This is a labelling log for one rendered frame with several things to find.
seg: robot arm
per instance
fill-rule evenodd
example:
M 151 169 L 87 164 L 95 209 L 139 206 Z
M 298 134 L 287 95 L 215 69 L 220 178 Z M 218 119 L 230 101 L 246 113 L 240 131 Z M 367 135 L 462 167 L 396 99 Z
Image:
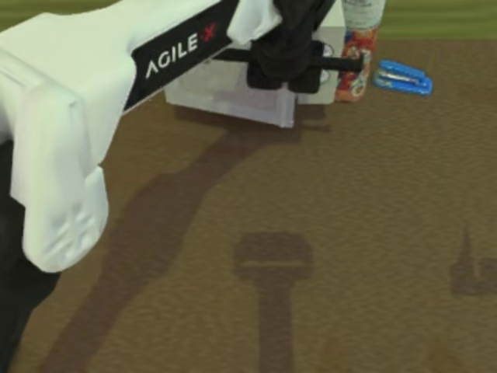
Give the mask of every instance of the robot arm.
M 313 12 L 329 4 L 317 0 Z M 298 30 L 282 14 L 272 0 L 121 0 L 0 33 L 0 141 L 15 145 L 10 194 L 26 209 L 26 257 L 59 272 L 94 247 L 108 216 L 99 164 L 119 120 L 174 79 L 213 57 L 262 70 L 255 87 L 294 78 L 265 76 L 273 58 L 259 65 L 256 54 L 226 49 L 261 40 L 259 52 L 275 51 L 281 35 Z M 306 63 L 326 68 L 311 55 Z

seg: red x logo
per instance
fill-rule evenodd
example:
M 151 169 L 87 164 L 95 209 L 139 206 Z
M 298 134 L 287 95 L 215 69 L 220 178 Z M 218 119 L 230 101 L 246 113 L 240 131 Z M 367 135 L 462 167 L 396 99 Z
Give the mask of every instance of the red x logo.
M 203 29 L 202 40 L 209 41 L 214 37 L 214 31 L 216 29 L 216 23 L 212 22 L 209 26 Z

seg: bottle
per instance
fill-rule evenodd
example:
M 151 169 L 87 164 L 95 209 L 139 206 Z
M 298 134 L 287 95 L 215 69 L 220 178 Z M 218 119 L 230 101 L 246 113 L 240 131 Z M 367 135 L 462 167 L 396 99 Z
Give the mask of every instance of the bottle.
M 362 53 L 364 69 L 361 73 L 341 72 L 339 74 L 336 101 L 356 102 L 364 96 L 370 75 L 371 57 L 385 4 L 386 0 L 343 0 L 346 40 L 342 56 L 358 58 Z

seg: white box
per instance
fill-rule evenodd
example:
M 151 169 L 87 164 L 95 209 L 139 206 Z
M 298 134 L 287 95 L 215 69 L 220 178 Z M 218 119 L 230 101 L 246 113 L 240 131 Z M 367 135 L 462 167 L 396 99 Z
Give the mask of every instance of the white box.
M 337 0 L 315 34 L 328 44 L 334 57 L 340 57 L 345 40 L 342 0 Z M 248 49 L 249 45 L 232 45 Z M 286 88 L 278 91 L 251 89 L 245 76 L 246 64 L 208 61 L 200 64 L 165 87 L 166 101 L 212 113 L 255 120 L 279 127 L 293 127 L 294 111 L 299 104 L 328 105 L 334 102 L 338 72 L 330 71 L 319 93 L 296 95 Z

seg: blue clip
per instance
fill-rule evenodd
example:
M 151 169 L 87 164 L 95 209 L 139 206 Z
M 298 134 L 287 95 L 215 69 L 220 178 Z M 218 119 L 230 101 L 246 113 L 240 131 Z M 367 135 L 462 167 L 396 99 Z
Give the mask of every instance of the blue clip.
M 433 83 L 426 74 L 395 61 L 381 60 L 373 76 L 376 87 L 417 95 L 428 96 L 433 91 Z

